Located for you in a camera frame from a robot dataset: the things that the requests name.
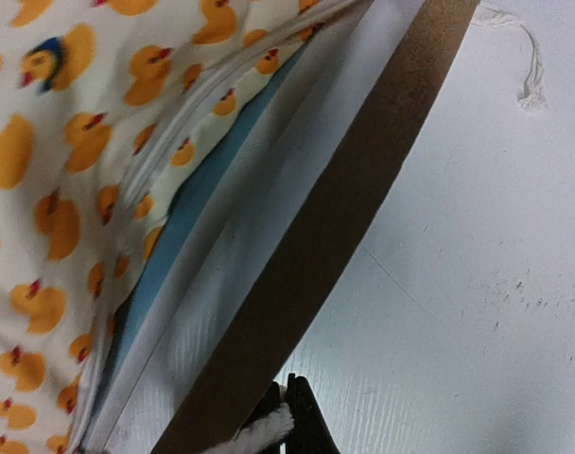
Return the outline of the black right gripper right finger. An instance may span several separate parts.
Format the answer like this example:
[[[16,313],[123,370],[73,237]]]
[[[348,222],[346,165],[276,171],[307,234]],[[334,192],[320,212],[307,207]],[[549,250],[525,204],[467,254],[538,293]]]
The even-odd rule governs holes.
[[[294,427],[285,438],[287,454],[339,454],[308,380],[289,374],[285,402]]]

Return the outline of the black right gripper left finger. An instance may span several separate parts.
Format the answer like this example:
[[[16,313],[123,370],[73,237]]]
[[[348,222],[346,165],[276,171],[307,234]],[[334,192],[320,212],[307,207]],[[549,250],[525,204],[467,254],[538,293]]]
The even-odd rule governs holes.
[[[253,411],[243,424],[243,428],[249,428],[256,425],[260,420],[264,420],[272,415],[275,411],[279,410],[285,404],[285,387],[276,381],[273,381],[265,391],[262,398],[258,401]],[[246,453],[262,453],[262,454],[280,454],[282,441],[267,446],[260,446],[258,442],[254,445],[248,445],[245,450]]]

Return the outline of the duck print mattress cushion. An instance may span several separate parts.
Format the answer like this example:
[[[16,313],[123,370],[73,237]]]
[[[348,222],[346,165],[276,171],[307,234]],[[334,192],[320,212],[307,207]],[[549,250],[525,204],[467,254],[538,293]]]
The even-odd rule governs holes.
[[[343,1],[0,1],[0,453],[67,453],[180,185]]]

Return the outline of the wooden striped pet bed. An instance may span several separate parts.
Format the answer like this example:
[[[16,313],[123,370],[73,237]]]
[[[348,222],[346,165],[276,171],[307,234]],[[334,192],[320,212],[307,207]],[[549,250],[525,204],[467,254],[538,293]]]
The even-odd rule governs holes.
[[[474,1],[322,20],[171,203],[81,449],[221,447],[337,284],[422,129]]]

